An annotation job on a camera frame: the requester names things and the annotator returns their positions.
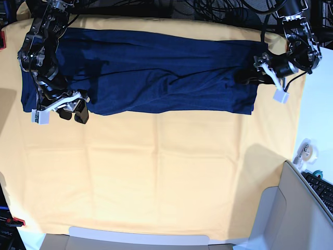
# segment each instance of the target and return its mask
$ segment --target wire bundle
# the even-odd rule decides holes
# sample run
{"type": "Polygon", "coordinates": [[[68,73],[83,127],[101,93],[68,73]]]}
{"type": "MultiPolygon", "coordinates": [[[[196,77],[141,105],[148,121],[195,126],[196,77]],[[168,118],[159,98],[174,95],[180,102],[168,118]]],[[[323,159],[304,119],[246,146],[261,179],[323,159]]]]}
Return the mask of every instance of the wire bundle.
{"type": "MultiPolygon", "coordinates": [[[[99,0],[79,0],[77,3],[75,3],[75,8],[83,9],[83,8],[89,8],[91,4],[97,2],[99,0]]],[[[116,2],[108,7],[112,6],[124,6],[124,5],[142,5],[142,4],[153,4],[154,0],[120,0],[119,2],[116,2]]]]}
{"type": "Polygon", "coordinates": [[[240,18],[243,17],[243,11],[235,11],[244,8],[241,0],[184,0],[184,2],[193,8],[196,15],[204,21],[223,22],[225,15],[234,12],[240,18]]]}
{"type": "Polygon", "coordinates": [[[327,9],[329,11],[325,19],[329,22],[331,26],[333,26],[333,2],[331,0],[325,0],[324,3],[327,5],[327,9]]]}

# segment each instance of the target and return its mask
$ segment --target yellow tablecloth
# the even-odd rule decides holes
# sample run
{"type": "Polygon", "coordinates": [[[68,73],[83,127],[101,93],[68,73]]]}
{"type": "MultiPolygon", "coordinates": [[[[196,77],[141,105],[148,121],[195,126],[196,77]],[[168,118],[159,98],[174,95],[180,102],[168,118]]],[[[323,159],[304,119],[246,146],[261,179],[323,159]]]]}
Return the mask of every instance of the yellow tablecloth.
{"type": "MultiPolygon", "coordinates": [[[[23,230],[70,226],[152,234],[250,235],[262,191],[292,156],[304,78],[286,105],[260,85],[252,116],[220,111],[91,114],[86,125],[52,113],[31,123],[20,102],[17,51],[32,20],[4,28],[0,51],[0,182],[23,230]]],[[[202,40],[255,40],[258,31],[188,20],[81,17],[73,27],[139,30],[202,40]]],[[[285,40],[267,34],[271,51],[285,40]]]]}

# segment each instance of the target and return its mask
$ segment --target navy blue cloth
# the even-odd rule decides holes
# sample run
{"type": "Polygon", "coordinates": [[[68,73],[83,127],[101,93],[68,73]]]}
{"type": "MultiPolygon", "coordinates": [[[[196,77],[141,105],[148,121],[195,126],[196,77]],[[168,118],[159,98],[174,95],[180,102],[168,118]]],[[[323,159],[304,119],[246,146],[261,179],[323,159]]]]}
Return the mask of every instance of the navy blue cloth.
{"type": "MultiPolygon", "coordinates": [[[[88,109],[100,115],[126,110],[221,110],[251,114],[256,85],[238,85],[234,72],[253,65],[265,45],[203,41],[122,30],[68,29],[57,50],[70,89],[88,90],[88,109]]],[[[22,72],[23,110],[36,107],[29,73],[22,72]]]]}

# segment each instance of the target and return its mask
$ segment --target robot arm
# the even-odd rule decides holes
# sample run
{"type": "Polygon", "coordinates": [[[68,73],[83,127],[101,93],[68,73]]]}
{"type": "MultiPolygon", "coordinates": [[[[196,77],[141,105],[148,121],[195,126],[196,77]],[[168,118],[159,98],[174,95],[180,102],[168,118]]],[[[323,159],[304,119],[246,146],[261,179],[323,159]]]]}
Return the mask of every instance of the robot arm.
{"type": "Polygon", "coordinates": [[[255,83],[259,80],[262,83],[274,84],[277,87],[274,99],[281,103],[287,101],[289,94],[287,87],[284,86],[285,78],[297,73],[299,69],[311,74],[322,58],[319,44],[315,40],[307,19],[303,16],[303,12],[307,8],[306,1],[286,1],[277,11],[277,16],[282,19],[285,37],[289,43],[288,51],[282,55],[275,55],[267,51],[261,57],[255,56],[256,70],[239,72],[235,75],[236,82],[249,84],[252,80],[255,83]]]}
{"type": "Polygon", "coordinates": [[[32,110],[32,121],[47,124],[51,110],[60,117],[85,124],[89,115],[86,91],[68,90],[68,84],[60,73],[56,50],[59,38],[65,33],[69,20],[67,8],[74,0],[48,0],[38,5],[30,31],[18,53],[20,66],[29,72],[37,84],[37,108],[32,110]]]}

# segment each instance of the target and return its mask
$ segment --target keyboard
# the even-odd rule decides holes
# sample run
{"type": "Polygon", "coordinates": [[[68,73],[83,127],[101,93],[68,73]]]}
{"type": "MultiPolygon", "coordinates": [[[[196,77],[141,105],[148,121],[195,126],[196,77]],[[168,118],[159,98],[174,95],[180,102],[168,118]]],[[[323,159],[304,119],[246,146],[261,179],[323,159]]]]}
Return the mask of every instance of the keyboard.
{"type": "Polygon", "coordinates": [[[302,175],[333,214],[333,185],[311,173],[302,172],[302,175]]]}

